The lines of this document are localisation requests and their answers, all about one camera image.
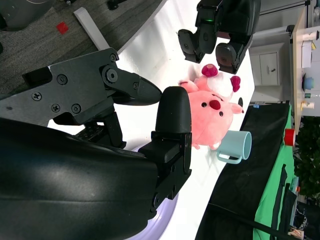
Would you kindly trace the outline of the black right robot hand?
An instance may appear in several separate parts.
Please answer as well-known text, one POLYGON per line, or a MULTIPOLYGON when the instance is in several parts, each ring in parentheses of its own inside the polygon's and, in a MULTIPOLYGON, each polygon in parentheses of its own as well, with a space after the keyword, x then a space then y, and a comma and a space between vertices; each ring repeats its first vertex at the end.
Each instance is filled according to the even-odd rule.
POLYGON ((121 240, 190 177, 186 90, 117 67, 113 48, 29 73, 0 99, 0 237, 121 240), (125 149, 114 105, 158 104, 151 141, 125 149))

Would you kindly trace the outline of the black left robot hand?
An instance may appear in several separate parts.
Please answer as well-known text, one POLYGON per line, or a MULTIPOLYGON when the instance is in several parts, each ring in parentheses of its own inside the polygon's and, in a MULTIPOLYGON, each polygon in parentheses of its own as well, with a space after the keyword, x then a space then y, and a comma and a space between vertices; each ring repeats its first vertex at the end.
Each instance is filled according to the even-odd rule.
POLYGON ((220 71, 236 74, 256 32, 261 1, 201 0, 196 9, 196 32, 178 31, 185 60, 199 64, 215 53, 220 71))

